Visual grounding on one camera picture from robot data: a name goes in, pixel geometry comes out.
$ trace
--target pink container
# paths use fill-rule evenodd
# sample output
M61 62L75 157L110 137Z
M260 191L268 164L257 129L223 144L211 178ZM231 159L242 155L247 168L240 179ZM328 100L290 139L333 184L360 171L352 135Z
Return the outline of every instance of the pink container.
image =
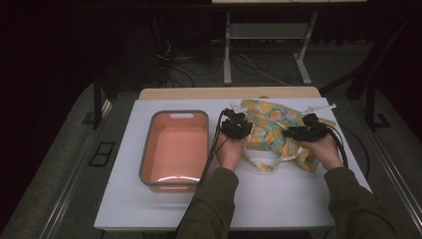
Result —
M194 191L208 156L208 116L165 111L152 116L140 180L154 192Z

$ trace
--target black controller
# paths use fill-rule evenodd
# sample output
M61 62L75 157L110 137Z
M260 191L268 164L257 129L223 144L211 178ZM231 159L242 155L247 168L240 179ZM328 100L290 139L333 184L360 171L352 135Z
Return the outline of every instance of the black controller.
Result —
M290 126L283 130L284 137L292 137L298 141L318 141L325 137L330 129L318 121L317 115L309 114L302 118L305 126Z
M221 132L233 139L242 139L252 130L252 123L245 120L245 114L235 113L233 110L223 111L226 120L221 123Z

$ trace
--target white table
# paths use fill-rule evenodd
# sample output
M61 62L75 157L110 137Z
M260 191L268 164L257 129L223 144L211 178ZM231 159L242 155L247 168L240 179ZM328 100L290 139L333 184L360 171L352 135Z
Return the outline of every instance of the white table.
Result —
M95 222L103 230L173 230L182 218L192 193L154 193L138 177L143 147L151 117L162 110L202 110L209 117L210 141L218 115L230 103L241 99L142 100L136 101L112 169ZM324 98L265 99L303 111L309 106L328 106ZM335 120L331 110L317 113ZM349 168L360 185L370 190L348 147ZM254 156L271 157L269 154ZM216 167L213 161L209 172ZM236 191L236 211L231 230L291 230L334 226L328 213L325 170L309 173L289 163L270 174L259 172L242 160L236 170L240 184Z

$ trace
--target sleeve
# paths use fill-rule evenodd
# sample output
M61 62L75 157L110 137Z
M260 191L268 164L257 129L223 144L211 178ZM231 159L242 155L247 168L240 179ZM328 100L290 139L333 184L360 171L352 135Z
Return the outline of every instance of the sleeve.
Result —
M334 168L324 178L339 239L398 238L378 199L359 185L350 169Z
M238 184L233 171L216 168L211 179L194 194L180 223L177 239L227 238Z

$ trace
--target dark floor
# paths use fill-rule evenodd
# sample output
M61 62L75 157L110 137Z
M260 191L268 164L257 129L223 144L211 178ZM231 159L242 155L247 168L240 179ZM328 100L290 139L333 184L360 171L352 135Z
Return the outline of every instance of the dark floor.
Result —
M350 72L362 63L371 47L371 43L364 42L310 45L305 63L312 86L324 87ZM174 87L224 87L218 41L215 48L216 57L208 62L191 59L189 53L177 53L178 64L174 67L177 70L168 71L172 80L162 87L172 87L173 84ZM232 47L232 87L282 86L280 82L302 86L292 57L297 49L298 44L285 41L263 43L259 48L250 42L236 43ZM251 67L246 56L272 78ZM422 198L421 142L380 92L376 94L375 112L386 116L391 127L379 128L376 132L370 130L363 121L364 97L351 102L344 95L349 84L347 82L323 97L337 105L333 112L362 171L368 166L367 150L370 161L368 183L394 218L399 236L422 238L420 224L418 227L414 222L415 217L420 216L417 206ZM93 130L91 124L83 124L86 116L94 111L93 86L81 94L1 238L164 238L162 233L102 232L93 227L112 161L137 96L138 92L120 92L109 108L105 108L102 124ZM106 167L88 166L90 156L101 141L115 142L111 163ZM402 178L394 177L397 173L391 172L391 165L397 168ZM416 207L416 213L411 212L412 206ZM313 238L322 238L325 233L326 230L311 231ZM259 236L283 238L270 232ZM335 231L326 238L336 238Z

